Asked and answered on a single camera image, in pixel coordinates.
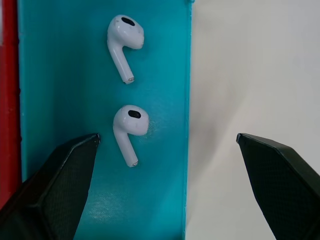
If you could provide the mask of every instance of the wireless earbud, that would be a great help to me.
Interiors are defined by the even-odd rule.
[[[107,45],[122,81],[130,84],[135,77],[123,52],[123,47],[141,49],[144,45],[144,29],[132,18],[125,15],[115,16],[109,24]]]
[[[131,145],[128,134],[145,135],[149,127],[149,116],[140,107],[134,105],[123,106],[114,116],[113,132],[123,158],[129,167],[138,164],[138,158]]]

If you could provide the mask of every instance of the white background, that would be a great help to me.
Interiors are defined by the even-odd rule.
[[[273,240],[236,136],[320,173],[320,1],[196,0],[192,31],[186,239]]]

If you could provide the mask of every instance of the teal surface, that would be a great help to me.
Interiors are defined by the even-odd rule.
[[[100,133],[89,197],[75,239],[185,237],[191,2],[19,0],[22,177],[54,148]],[[123,84],[106,46],[111,19],[144,28],[141,50],[124,49],[135,82]],[[123,105],[147,111],[145,136],[130,136],[129,168],[113,134]]]

